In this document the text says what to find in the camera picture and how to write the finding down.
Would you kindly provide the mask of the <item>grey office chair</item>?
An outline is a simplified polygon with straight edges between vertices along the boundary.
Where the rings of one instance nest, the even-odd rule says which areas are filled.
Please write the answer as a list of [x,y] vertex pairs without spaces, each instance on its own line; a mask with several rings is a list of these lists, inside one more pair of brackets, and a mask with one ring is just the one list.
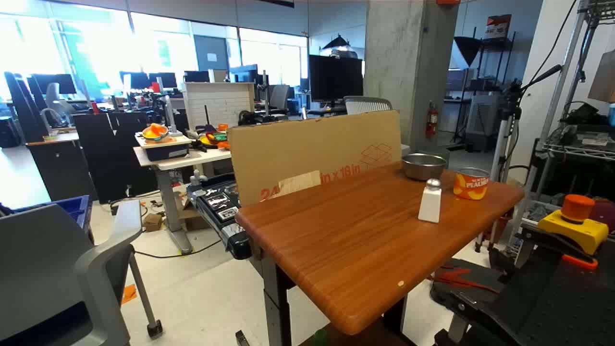
[[141,204],[122,202],[110,237],[95,244],[58,204],[0,219],[2,346],[129,346],[122,314],[127,271],[147,314],[150,339],[164,335],[154,316],[133,241]]

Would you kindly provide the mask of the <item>black monitor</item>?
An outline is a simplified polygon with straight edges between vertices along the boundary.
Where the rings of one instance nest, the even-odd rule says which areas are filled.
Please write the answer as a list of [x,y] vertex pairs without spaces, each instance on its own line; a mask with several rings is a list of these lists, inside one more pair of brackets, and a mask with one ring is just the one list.
[[314,100],[362,96],[362,62],[350,58],[312,56],[310,91]]

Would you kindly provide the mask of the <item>white bottle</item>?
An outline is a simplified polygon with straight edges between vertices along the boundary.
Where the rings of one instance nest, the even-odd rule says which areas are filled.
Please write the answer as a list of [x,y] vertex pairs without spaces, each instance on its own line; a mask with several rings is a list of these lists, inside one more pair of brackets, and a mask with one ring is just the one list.
[[439,179],[429,179],[421,194],[419,219],[429,223],[439,223],[441,208],[442,208],[442,185]]

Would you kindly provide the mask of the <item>red fire extinguisher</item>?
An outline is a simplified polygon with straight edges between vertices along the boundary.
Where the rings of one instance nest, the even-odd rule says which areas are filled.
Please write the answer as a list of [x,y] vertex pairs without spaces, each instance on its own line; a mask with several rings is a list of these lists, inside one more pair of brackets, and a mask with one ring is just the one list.
[[437,137],[439,133],[439,110],[435,106],[429,106],[429,114],[427,114],[427,129],[425,129],[425,137],[431,141]]

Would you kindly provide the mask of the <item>black tray with toys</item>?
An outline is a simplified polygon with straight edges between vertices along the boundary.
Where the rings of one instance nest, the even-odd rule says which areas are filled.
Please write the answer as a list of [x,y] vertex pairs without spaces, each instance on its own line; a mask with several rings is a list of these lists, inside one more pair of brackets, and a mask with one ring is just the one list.
[[183,133],[173,133],[162,123],[150,123],[135,135],[139,146],[152,162],[185,158],[193,144]]

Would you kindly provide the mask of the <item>cardboard panel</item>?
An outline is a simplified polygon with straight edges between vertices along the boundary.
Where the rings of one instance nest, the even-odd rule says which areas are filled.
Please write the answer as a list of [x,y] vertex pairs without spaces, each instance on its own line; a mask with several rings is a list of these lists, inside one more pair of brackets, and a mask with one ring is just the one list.
[[229,143],[245,206],[277,198],[308,179],[327,185],[402,160],[394,110],[235,127]]

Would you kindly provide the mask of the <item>yellow emergency stop button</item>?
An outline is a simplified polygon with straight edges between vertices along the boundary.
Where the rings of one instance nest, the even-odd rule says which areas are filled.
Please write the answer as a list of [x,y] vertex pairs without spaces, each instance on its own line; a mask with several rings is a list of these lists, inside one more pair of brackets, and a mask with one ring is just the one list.
[[594,198],[567,194],[564,206],[539,221],[539,229],[573,241],[585,254],[594,256],[608,239],[610,227],[590,217]]

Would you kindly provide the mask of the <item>white side table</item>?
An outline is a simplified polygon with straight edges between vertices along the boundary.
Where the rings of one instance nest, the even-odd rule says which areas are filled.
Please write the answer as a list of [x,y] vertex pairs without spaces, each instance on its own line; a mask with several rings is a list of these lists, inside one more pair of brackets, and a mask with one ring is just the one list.
[[181,221],[175,187],[183,185],[185,169],[202,171],[210,164],[227,162],[231,154],[225,150],[191,150],[185,158],[150,162],[145,148],[135,146],[133,152],[141,167],[150,167],[156,173],[158,191],[166,208],[166,227],[170,239],[181,254],[193,254],[195,248],[189,241],[185,223]]

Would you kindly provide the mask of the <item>silver metal bowl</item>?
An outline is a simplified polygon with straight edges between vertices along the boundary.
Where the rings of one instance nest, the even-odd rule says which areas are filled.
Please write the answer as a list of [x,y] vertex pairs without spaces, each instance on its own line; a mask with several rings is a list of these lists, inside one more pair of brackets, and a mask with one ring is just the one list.
[[404,158],[404,175],[414,181],[439,179],[448,162],[439,154],[414,152]]

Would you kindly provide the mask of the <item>white pegboard panel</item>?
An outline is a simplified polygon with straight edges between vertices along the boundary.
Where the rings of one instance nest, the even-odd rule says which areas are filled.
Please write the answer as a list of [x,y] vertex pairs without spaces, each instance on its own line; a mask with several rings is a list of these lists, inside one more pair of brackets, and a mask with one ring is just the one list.
[[241,112],[254,110],[254,87],[250,83],[187,83],[185,110],[189,127],[237,125]]

